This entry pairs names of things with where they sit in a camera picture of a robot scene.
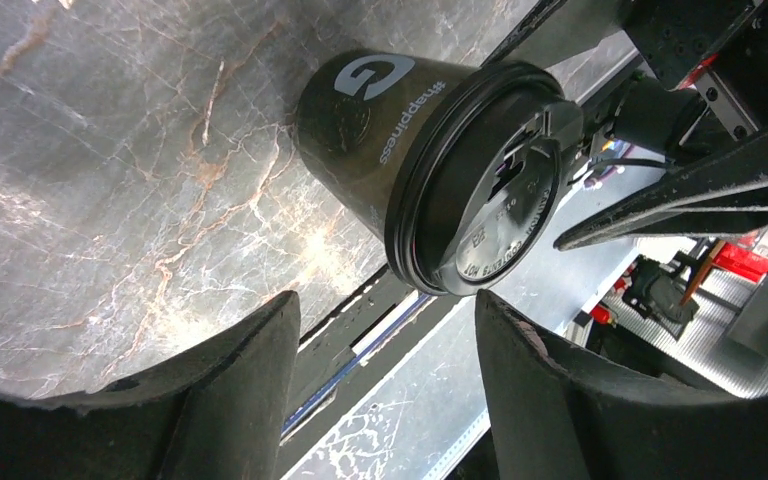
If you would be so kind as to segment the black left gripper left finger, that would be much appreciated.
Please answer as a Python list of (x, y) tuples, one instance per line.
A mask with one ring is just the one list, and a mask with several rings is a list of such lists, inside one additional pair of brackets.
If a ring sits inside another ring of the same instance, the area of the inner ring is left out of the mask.
[(285, 291), (94, 393), (0, 393), (0, 479), (269, 479), (300, 333)]

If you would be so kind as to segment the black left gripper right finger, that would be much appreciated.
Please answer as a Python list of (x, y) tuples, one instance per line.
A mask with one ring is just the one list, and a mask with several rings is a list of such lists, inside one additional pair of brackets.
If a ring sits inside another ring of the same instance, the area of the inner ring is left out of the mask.
[(768, 395), (649, 377), (556, 335), (489, 290), (477, 352), (504, 479), (768, 479)]

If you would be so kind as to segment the black paper coffee cup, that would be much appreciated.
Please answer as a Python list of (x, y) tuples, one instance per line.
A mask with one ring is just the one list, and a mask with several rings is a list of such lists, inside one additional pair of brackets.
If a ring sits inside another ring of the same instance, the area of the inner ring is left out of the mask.
[(382, 239), (394, 184), (421, 127), (473, 68), (354, 49), (328, 60), (297, 103), (308, 171)]

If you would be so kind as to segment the black lid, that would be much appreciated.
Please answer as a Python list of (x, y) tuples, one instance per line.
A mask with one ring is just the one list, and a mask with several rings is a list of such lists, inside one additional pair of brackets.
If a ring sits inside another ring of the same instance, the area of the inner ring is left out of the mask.
[(446, 89), (393, 185), (391, 270), (430, 295), (499, 282), (544, 232), (582, 136), (580, 106), (532, 64), (490, 65)]

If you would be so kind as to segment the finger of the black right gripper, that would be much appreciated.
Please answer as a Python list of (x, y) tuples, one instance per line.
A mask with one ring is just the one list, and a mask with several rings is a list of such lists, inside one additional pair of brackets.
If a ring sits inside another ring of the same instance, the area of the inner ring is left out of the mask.
[(621, 237), (728, 237), (768, 226), (768, 126), (564, 231), (571, 250)]

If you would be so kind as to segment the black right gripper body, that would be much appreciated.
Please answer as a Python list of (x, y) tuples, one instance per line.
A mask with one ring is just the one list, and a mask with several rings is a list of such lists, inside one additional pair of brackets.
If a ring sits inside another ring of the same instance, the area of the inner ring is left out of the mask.
[(768, 162), (768, 1), (628, 1), (644, 69), (601, 105), (597, 130), (678, 166), (728, 152)]

